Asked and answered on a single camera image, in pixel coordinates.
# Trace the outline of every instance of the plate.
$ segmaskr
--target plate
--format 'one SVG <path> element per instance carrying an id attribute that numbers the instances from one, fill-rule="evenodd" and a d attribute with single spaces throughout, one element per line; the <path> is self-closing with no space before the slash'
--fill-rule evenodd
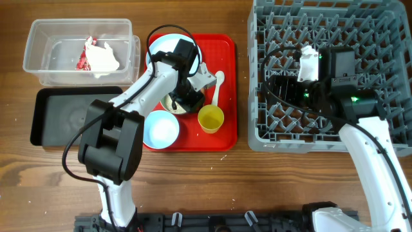
<path id="1" fill-rule="evenodd" d="M 179 122 L 172 113 L 153 111 L 144 121 L 143 143 L 153 149 L 167 148 L 178 138 L 179 130 Z"/>
<path id="2" fill-rule="evenodd" d="M 186 35 L 181 35 L 181 34 L 167 34 L 159 37 L 157 40 L 155 40 L 149 47 L 150 52 L 152 54 L 155 54 L 156 52 L 162 51 L 162 52 L 173 52 L 174 48 L 176 48 L 176 45 L 179 42 L 179 39 L 184 39 L 186 41 L 192 42 L 193 40 L 190 37 L 187 37 Z M 199 56 L 200 56 L 200 62 L 201 62 L 201 51 L 199 47 Z M 149 65 L 149 54 L 146 52 L 146 66 Z M 196 56 L 194 59 L 192 68 L 190 70 L 190 74 L 193 74 L 196 72 L 196 69 L 199 65 L 199 58 Z"/>

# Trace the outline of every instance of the spoon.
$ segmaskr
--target spoon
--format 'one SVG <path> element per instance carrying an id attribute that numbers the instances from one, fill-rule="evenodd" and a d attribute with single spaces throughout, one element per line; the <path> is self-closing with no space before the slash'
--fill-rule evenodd
<path id="1" fill-rule="evenodd" d="M 216 88 L 214 90 L 214 94 L 212 98 L 212 105 L 217 106 L 218 101 L 219 101 L 219 89 L 225 80 L 225 73 L 223 73 L 222 71 L 218 71 L 215 76 L 217 78 L 217 81 L 216 81 Z"/>

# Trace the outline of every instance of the wooden table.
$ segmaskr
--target wooden table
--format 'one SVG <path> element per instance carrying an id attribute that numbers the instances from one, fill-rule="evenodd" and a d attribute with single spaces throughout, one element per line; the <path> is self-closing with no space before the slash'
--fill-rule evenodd
<path id="1" fill-rule="evenodd" d="M 370 223 L 362 186 L 347 153 L 299 155 L 249 149 L 246 22 L 252 0 L 17 2 L 0 3 L 0 231 L 72 231 L 74 216 L 101 209 L 97 186 L 64 172 L 61 148 L 44 149 L 29 141 L 35 96 L 42 88 L 36 77 L 22 69 L 30 26 L 36 19 L 81 17 L 128 18 L 142 44 L 156 26 L 174 23 L 192 33 L 227 34 L 237 45 L 238 143 L 223 153 L 144 150 L 132 179 L 139 212 L 269 212 L 331 200 L 358 210 L 360 219 Z M 411 183 L 412 157 L 400 162 Z M 76 150 L 70 152 L 68 163 L 77 174 L 87 175 Z"/>

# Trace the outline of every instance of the cup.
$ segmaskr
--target cup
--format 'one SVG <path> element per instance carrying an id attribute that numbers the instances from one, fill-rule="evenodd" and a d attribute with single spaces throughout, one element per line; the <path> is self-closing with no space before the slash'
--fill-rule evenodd
<path id="1" fill-rule="evenodd" d="M 199 124 L 206 133 L 216 133 L 224 120 L 225 115 L 221 108 L 211 104 L 200 109 L 198 114 Z"/>

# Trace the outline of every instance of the light blue bowl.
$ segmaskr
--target light blue bowl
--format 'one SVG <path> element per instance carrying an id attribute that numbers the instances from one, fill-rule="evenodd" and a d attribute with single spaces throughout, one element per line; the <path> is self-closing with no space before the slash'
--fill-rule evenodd
<path id="1" fill-rule="evenodd" d="M 176 141 L 179 130 L 179 122 L 172 113 L 153 111 L 144 121 L 143 143 L 153 149 L 167 148 Z"/>

